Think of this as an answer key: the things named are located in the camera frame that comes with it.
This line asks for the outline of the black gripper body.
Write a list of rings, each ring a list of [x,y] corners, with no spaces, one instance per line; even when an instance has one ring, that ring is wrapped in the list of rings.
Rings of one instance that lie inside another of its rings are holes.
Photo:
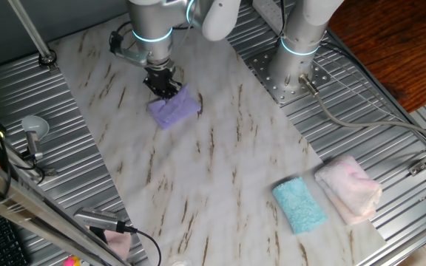
[[[176,89],[177,84],[173,80],[175,64],[173,61],[164,61],[160,64],[152,64],[144,68],[147,76],[144,83],[150,89]]]

